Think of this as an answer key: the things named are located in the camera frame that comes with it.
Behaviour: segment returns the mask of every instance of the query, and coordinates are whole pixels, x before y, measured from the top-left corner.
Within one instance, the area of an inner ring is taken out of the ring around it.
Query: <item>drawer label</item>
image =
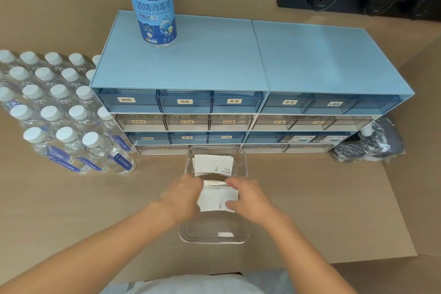
[[[232,104],[241,104],[242,103],[242,99],[227,99],[227,103],[232,103]]]
[[[341,106],[343,104],[343,101],[331,101],[328,103],[329,107],[338,107]]]
[[[179,105],[192,105],[193,99],[178,99]]]
[[[297,102],[299,102],[298,100],[284,100],[283,101],[283,105],[295,105],[297,104]]]
[[[321,143],[336,143],[343,141],[347,136],[327,136],[322,139]]]
[[[124,102],[124,103],[134,103],[134,102],[136,102],[134,97],[118,97],[118,101],[119,102]]]
[[[315,136],[294,136],[293,138],[291,138],[291,140],[289,141],[291,142],[295,142],[295,143],[308,143],[310,141],[312,141],[314,139]]]

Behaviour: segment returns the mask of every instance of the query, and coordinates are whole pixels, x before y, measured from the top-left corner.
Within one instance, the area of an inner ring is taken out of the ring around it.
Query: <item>person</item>
[[[232,177],[239,191],[226,206],[262,226],[274,240],[298,294],[354,294],[294,222],[264,195],[256,180]],[[200,178],[184,175],[141,211],[56,253],[0,286],[0,294],[98,294],[146,246],[199,211]],[[238,274],[181,276],[132,289],[150,293],[262,293]]]

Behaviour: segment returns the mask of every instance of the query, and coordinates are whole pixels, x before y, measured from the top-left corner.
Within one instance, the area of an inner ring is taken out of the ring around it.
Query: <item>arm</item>
[[[44,260],[0,294],[97,294],[152,241],[199,211],[203,182],[185,175],[140,212]]]
[[[261,225],[272,237],[299,294],[356,294],[345,279],[311,245],[294,222],[263,194],[256,180],[230,178],[239,190],[238,201],[226,206]]]

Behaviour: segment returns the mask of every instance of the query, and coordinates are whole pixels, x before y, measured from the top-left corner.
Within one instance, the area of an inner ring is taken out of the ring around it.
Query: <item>blue cabinet top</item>
[[[251,20],[176,15],[177,40],[149,46],[135,13],[119,11],[94,88],[267,91]]]
[[[414,94],[365,29],[253,24],[270,91]]]

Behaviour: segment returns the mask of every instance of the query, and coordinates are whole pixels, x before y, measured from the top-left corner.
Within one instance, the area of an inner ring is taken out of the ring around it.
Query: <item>hand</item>
[[[162,192],[159,202],[168,208],[176,223],[181,223],[199,212],[197,202],[203,186],[200,178],[184,174]]]
[[[229,178],[225,182],[239,191],[239,200],[227,201],[225,205],[249,221],[265,226],[277,213],[277,208],[263,194],[257,180]]]

